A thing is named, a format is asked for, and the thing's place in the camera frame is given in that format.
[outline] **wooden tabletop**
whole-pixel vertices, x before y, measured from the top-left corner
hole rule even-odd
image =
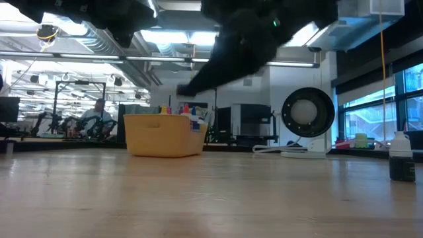
[[[0,159],[0,237],[423,237],[423,170],[387,161],[124,149]]]

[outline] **yellow bin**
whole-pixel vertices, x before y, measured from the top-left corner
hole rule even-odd
[[[128,153],[148,157],[185,157],[203,152],[207,126],[192,132],[180,115],[124,115]]]

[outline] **window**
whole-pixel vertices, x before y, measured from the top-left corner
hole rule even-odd
[[[406,107],[408,131],[423,130],[423,97],[407,99]]]
[[[404,87],[406,93],[423,89],[423,63],[404,70]]]
[[[395,86],[388,87],[385,89],[385,98],[393,97],[395,96]],[[376,100],[383,99],[383,90],[377,91],[375,93],[372,93],[370,95],[364,96],[362,98],[353,100],[351,102],[348,102],[344,104],[344,108],[348,108],[351,106],[357,106],[361,105],[367,102],[374,102]]]
[[[395,104],[386,104],[385,121],[386,139],[393,139],[397,131]],[[347,138],[355,138],[356,133],[365,133],[368,138],[383,141],[383,105],[345,112],[345,132]]]

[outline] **computer monitor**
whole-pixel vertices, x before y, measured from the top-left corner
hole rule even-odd
[[[17,122],[19,115],[18,97],[0,97],[0,122]]]

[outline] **spray bottle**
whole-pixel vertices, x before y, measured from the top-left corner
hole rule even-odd
[[[410,140],[404,132],[396,132],[389,149],[389,176],[395,181],[414,182],[416,171]]]

